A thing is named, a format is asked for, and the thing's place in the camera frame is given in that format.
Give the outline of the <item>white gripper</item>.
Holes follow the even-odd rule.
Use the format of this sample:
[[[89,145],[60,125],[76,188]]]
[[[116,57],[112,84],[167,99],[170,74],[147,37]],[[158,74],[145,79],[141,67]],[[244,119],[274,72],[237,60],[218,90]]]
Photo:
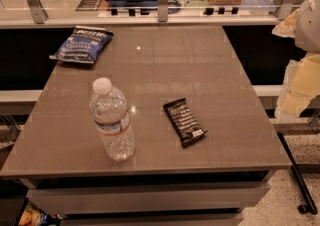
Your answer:
[[[305,0],[299,10],[277,24],[272,34],[294,38],[307,53],[300,61],[290,60],[277,99],[275,117],[295,119],[320,95],[320,0]]]

